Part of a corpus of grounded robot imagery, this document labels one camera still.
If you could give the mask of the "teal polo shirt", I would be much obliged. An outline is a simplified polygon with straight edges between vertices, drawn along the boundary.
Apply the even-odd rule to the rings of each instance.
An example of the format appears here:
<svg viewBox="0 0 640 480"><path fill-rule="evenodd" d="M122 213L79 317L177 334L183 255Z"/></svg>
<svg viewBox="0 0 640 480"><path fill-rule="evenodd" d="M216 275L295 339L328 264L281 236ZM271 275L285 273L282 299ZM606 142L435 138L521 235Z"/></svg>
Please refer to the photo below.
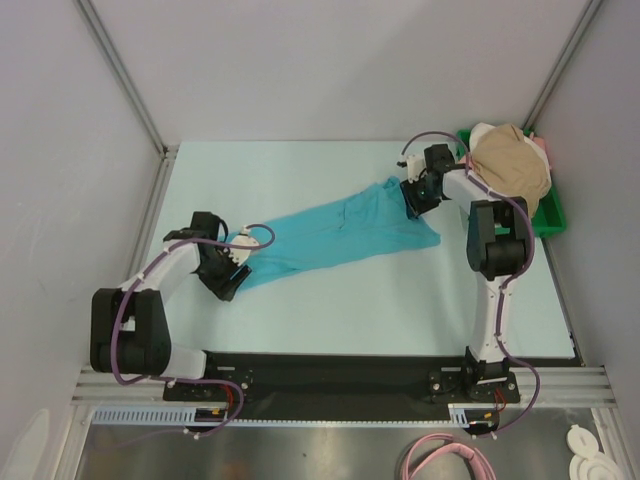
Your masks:
<svg viewBox="0 0 640 480"><path fill-rule="evenodd" d="M241 292L303 272L440 244L423 219L410 219L400 180L373 183L341 200L268 220L275 241L250 255Z"/></svg>

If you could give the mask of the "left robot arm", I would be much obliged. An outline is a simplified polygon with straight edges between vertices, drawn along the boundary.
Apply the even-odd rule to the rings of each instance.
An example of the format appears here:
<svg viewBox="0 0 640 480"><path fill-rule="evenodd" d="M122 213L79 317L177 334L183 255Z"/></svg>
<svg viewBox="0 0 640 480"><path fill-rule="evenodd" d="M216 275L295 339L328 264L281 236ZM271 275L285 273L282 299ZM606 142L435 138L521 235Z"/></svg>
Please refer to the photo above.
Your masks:
<svg viewBox="0 0 640 480"><path fill-rule="evenodd" d="M170 231L162 250L144 269L92 298L90 365L97 372L186 379L197 398L214 397L221 376L212 355L171 340L165 303L196 277L221 301L230 301L251 274L247 261L259 242L251 229L229 235L224 220L195 212L189 226Z"/></svg>

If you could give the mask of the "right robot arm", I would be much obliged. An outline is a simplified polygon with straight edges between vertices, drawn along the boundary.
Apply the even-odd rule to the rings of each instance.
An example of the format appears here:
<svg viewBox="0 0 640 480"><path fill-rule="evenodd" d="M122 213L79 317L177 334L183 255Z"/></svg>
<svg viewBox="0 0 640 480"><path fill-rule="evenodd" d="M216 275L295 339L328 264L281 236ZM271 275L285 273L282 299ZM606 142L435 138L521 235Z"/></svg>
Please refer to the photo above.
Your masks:
<svg viewBox="0 0 640 480"><path fill-rule="evenodd" d="M505 330L516 279L534 256L534 235L526 201L489 187L449 147L435 144L417 155L403 153L401 191L407 216L416 219L442 202L455 202L467 215L467 262L477 278L476 319L461 372L463 393L484 401L508 380Z"/></svg>

